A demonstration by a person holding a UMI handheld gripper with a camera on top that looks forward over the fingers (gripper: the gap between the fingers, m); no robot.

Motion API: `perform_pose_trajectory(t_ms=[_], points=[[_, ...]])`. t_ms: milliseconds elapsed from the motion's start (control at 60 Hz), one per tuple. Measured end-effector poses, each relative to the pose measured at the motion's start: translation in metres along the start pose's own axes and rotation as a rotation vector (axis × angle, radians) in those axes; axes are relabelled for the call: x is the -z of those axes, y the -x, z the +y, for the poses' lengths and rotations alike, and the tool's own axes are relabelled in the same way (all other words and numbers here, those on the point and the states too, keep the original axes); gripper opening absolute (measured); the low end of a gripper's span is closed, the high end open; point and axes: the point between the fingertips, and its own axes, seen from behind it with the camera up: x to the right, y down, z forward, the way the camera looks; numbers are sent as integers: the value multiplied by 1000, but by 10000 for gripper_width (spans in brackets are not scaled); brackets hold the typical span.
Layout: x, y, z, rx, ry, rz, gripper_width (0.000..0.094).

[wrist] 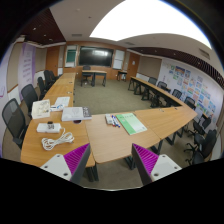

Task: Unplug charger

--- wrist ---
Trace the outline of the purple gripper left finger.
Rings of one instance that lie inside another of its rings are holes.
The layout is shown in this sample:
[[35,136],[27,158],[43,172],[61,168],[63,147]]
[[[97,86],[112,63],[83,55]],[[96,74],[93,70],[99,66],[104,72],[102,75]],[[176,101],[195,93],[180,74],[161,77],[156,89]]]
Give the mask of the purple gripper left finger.
[[89,156],[90,144],[85,144],[65,155],[54,155],[41,166],[41,169],[72,183],[79,184]]

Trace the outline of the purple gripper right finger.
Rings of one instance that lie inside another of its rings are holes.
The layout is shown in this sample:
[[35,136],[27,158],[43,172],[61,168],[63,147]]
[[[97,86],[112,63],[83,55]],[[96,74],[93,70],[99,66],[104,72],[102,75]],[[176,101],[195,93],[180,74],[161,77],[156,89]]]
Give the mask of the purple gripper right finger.
[[157,155],[137,144],[132,144],[132,156],[143,185],[181,170],[166,154]]

